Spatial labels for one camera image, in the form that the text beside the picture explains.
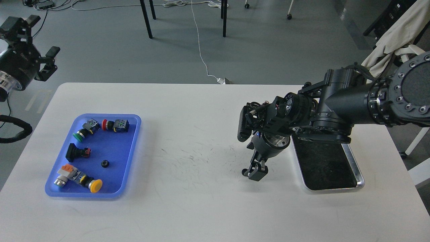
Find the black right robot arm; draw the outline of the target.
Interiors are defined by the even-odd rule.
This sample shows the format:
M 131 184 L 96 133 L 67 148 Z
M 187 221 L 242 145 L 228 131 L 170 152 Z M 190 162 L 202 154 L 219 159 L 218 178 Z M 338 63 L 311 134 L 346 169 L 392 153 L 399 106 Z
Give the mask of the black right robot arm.
M 247 148 L 254 153 L 242 175 L 260 181 L 268 173 L 266 161 L 289 145 L 290 136 L 350 144 L 355 124 L 428 127 L 429 59 L 429 52 L 418 54 L 384 78 L 373 77 L 356 63 L 329 69 L 323 81 L 307 82 L 297 93 L 247 103 L 241 110 L 238 141 L 251 139 Z

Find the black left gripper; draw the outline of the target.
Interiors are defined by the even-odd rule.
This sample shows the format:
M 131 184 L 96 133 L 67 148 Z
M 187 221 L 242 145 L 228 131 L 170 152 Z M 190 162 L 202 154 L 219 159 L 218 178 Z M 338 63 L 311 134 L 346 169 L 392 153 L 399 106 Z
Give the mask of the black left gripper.
M 25 90 L 32 80 L 47 81 L 58 69 L 55 57 L 60 47 L 52 46 L 45 57 L 33 44 L 31 29 L 41 20 L 38 15 L 28 18 L 9 16 L 0 27 L 1 40 L 7 48 L 1 53 L 1 91 Z

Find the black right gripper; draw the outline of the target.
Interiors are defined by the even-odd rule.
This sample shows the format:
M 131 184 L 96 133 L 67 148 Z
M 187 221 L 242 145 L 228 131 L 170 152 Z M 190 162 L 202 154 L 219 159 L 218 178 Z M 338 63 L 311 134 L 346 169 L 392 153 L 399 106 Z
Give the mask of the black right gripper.
M 284 125 L 290 105 L 284 97 L 275 97 L 270 102 L 248 102 L 240 112 L 238 141 L 245 142 L 252 138 L 247 148 L 253 150 L 248 178 L 260 181 L 268 174 L 265 165 L 267 159 L 277 156 L 290 143 L 291 134 Z

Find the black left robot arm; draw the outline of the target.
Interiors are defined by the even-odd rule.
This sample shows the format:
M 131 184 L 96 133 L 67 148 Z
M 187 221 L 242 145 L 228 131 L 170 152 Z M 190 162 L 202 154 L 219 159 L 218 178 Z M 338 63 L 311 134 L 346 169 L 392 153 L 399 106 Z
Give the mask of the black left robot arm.
M 33 44 L 31 31 L 40 19 L 38 15 L 10 16 L 1 25 L 1 39 L 8 44 L 0 58 L 2 102 L 9 103 L 12 90 L 23 91 L 32 80 L 45 82 L 58 69 L 55 57 L 60 48 L 52 46 L 42 56 Z

